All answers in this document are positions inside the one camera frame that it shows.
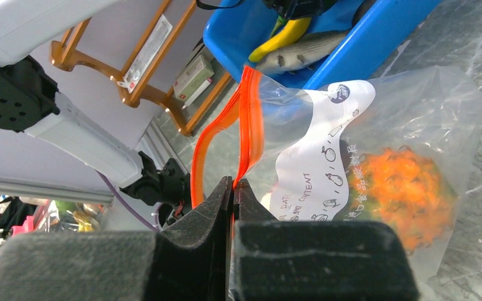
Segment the clear zip top bag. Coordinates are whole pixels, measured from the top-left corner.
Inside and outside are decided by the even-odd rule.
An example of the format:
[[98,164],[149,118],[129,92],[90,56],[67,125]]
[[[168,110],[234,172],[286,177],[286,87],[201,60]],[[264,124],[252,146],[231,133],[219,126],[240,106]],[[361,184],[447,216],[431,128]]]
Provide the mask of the clear zip top bag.
[[208,150],[226,136],[236,147],[235,183],[255,182],[279,221],[383,222],[426,279],[453,233],[481,123],[482,95],[453,67],[310,90],[246,66],[198,138],[191,202],[203,202]]

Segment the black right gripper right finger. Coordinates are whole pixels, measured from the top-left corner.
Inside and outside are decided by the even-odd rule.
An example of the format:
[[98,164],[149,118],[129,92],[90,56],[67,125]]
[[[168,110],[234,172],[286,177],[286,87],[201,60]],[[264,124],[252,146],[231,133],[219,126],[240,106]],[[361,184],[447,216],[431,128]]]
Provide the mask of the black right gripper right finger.
[[240,300],[418,300],[403,246],[374,221],[278,221],[245,179],[233,193]]

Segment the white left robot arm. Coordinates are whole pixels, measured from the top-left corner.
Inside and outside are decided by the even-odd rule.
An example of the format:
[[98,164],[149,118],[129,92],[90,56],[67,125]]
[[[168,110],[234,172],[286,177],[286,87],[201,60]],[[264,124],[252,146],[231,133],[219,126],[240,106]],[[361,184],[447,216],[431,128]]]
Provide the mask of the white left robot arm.
[[24,132],[96,169],[128,196],[147,204],[204,200],[203,166],[184,184],[155,170],[62,94],[31,52],[111,1],[0,1],[0,129]]

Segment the orange toy pineapple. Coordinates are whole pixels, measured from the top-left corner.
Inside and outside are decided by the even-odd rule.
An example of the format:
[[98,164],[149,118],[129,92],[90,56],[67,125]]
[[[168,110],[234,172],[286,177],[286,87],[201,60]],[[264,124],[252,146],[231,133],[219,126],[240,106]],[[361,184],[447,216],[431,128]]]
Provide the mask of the orange toy pineapple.
[[432,158],[406,145],[354,157],[347,180],[350,194],[343,220],[389,225],[408,254],[431,246],[454,226],[457,192]]

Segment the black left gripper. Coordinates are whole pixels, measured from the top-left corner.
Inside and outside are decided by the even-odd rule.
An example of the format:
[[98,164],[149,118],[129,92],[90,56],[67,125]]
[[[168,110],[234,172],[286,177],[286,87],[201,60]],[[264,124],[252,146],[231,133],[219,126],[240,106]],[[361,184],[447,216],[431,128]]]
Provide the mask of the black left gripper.
[[285,20],[319,16],[333,7],[333,0],[263,0]]

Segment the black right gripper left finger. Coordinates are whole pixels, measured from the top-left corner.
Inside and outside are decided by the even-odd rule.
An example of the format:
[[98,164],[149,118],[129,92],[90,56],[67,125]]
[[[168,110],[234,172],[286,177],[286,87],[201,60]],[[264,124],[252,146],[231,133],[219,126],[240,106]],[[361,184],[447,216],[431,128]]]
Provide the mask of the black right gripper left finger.
[[32,232],[0,247],[0,300],[226,300],[232,178],[162,231]]

